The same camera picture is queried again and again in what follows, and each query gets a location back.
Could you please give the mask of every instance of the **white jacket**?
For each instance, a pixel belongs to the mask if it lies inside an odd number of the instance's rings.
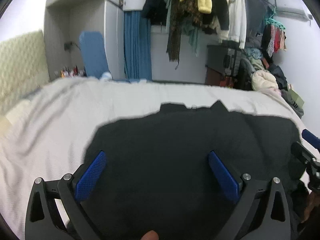
[[[229,31],[221,31],[220,25],[217,33],[221,40],[240,42],[240,49],[244,49],[247,35],[247,15],[244,0],[229,0]]]

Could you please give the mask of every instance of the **blue curtain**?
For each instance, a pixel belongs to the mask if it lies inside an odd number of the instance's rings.
[[[140,11],[124,13],[124,58],[128,79],[152,80],[149,19]]]

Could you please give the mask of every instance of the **blue pad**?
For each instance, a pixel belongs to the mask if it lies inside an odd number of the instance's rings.
[[[95,187],[103,169],[107,164],[105,152],[99,152],[98,156],[90,164],[81,179],[79,179],[75,189],[75,199],[80,202],[89,197],[90,192]]]
[[[209,165],[226,198],[236,204],[240,198],[239,185],[213,151],[209,153]]]
[[[302,131],[302,138],[310,143],[314,148],[320,150],[320,139],[307,129]]]
[[[109,72],[104,40],[101,33],[82,32],[79,41],[87,76],[99,79],[104,72]]]

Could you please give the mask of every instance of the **blue mesh pad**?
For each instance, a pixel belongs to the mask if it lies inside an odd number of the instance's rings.
[[[209,165],[226,198],[236,204],[240,198],[239,185],[214,152],[209,153]]]
[[[302,131],[302,138],[310,143],[314,148],[320,150],[320,139],[307,129]]]
[[[101,151],[76,185],[75,198],[77,201],[84,201],[89,197],[106,164],[106,154]]]

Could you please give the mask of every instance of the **green box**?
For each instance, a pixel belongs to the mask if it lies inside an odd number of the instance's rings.
[[[300,108],[302,108],[304,105],[304,101],[302,100],[302,98],[296,92],[294,92],[292,89],[289,90],[289,94],[292,96],[292,99],[297,103],[297,105]]]

